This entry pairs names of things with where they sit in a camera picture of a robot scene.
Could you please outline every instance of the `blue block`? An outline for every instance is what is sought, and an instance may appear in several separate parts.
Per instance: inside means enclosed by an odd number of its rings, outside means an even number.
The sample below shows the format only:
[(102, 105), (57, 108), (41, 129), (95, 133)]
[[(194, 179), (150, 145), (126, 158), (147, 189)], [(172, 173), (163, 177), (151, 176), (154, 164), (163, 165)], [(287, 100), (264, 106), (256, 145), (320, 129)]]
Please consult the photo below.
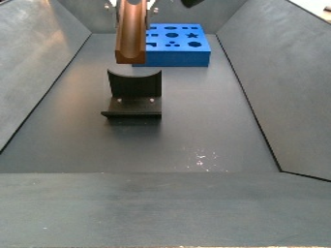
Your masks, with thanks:
[(208, 67), (211, 47), (200, 24), (152, 23), (146, 31), (146, 63), (135, 67)]

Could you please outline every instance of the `bin floor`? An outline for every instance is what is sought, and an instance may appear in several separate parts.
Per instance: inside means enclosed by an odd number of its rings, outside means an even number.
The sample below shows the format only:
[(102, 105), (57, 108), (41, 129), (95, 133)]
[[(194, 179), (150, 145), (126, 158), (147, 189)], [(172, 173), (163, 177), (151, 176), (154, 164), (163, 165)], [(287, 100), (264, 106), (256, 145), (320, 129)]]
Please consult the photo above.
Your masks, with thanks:
[[(0, 172), (276, 172), (215, 35), (208, 68), (132, 68), (92, 35), (0, 156)], [(107, 69), (163, 70), (163, 118), (112, 120)]]

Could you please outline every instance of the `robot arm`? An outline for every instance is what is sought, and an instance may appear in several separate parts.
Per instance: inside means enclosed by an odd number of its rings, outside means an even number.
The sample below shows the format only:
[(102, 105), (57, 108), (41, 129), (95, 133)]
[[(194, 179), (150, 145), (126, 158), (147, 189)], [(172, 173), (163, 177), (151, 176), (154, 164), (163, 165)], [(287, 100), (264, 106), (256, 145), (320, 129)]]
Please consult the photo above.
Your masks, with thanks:
[[(115, 57), (118, 64), (146, 63), (146, 30), (148, 20), (158, 13), (152, 8), (159, 0), (120, 0), (118, 12), (118, 0), (108, 0), (110, 6), (116, 12), (116, 48)], [(204, 0), (182, 0), (184, 6), (191, 8)]]

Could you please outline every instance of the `star-shaped hole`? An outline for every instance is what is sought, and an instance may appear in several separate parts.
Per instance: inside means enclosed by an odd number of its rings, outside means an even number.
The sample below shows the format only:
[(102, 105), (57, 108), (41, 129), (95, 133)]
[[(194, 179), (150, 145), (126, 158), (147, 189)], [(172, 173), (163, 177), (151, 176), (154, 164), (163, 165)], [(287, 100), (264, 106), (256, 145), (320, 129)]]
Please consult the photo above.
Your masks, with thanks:
[(198, 38), (198, 35), (195, 35), (194, 33), (190, 33), (190, 34), (187, 35), (187, 37), (188, 37), (188, 38)]

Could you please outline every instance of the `black object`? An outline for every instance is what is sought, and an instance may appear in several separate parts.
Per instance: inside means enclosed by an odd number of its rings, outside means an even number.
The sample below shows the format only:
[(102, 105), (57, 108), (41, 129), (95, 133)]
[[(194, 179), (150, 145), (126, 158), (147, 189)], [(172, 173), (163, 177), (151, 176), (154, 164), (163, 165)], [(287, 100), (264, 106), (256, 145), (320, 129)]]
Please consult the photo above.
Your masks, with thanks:
[(183, 4), (186, 5), (187, 8), (191, 8), (192, 6), (198, 5), (202, 3), (204, 0), (182, 0)]
[(162, 117), (162, 71), (146, 77), (128, 77), (108, 73), (112, 93), (108, 111), (111, 117)]

